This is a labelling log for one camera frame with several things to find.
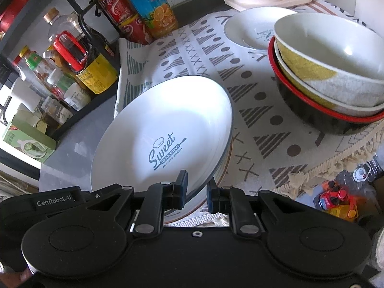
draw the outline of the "red rim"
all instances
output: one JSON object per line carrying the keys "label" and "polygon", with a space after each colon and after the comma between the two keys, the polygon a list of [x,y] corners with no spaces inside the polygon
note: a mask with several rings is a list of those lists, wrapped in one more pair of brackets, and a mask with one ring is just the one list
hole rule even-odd
{"label": "red rim", "polygon": [[360,123],[360,124],[367,124],[367,123],[373,123],[376,121],[379,121],[384,118],[384,111],[378,113],[377,115],[370,116],[370,117],[353,117],[353,116],[348,116],[341,114],[339,112],[335,112],[331,109],[328,109],[315,101],[311,100],[308,96],[304,95],[301,93],[280,71],[280,67],[277,64],[277,58],[275,55],[275,37],[273,37],[269,43],[268,47],[268,57],[269,57],[269,62],[272,66],[273,71],[275,74],[278,76],[280,81],[298,98],[300,98],[303,102],[306,104],[312,106],[313,108],[316,108],[317,110],[321,111],[322,113],[329,115],[331,117],[334,117],[336,119],[344,120],[347,122],[352,122],[352,123]]}

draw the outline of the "stacked bowl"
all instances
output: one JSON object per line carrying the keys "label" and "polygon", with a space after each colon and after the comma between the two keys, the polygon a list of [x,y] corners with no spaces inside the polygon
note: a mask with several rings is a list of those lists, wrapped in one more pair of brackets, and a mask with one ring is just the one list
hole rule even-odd
{"label": "stacked bowl", "polygon": [[293,14],[275,24],[269,60],[291,110],[324,133],[358,133],[384,118],[384,40],[337,16]]}

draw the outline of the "black bowl with red rim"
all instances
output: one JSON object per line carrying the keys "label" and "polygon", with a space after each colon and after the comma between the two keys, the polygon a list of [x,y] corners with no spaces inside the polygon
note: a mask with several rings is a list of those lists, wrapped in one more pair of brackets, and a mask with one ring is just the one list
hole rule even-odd
{"label": "black bowl with red rim", "polygon": [[328,109],[300,92],[283,75],[275,54],[275,38],[269,43],[268,57],[276,75],[280,95],[288,107],[305,123],[323,133],[350,135],[366,129],[370,124],[384,118],[384,111],[370,117],[353,117]]}

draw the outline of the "chef hat graphic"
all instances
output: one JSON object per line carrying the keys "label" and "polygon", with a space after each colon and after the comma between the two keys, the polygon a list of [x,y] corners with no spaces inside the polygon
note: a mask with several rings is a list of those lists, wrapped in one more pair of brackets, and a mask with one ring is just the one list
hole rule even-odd
{"label": "chef hat graphic", "polygon": [[154,143],[153,143],[153,148],[159,148],[161,145],[164,144],[164,137],[158,138]]}

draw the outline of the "screw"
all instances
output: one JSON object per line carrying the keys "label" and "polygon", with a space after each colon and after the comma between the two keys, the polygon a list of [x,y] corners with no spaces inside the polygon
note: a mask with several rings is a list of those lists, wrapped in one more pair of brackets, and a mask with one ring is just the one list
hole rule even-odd
{"label": "screw", "polygon": [[202,232],[199,232],[199,231],[196,231],[196,232],[193,232],[193,233],[192,233],[192,236],[193,236],[193,237],[200,238],[200,237],[203,236],[203,233],[202,233]]}
{"label": "screw", "polygon": [[137,231],[140,234],[150,234],[154,230],[155,230],[155,228],[149,224],[140,224],[140,225],[136,226],[136,228],[135,228],[135,231]]}
{"label": "screw", "polygon": [[255,225],[243,225],[240,228],[240,231],[244,234],[257,234],[259,232],[259,228]]}

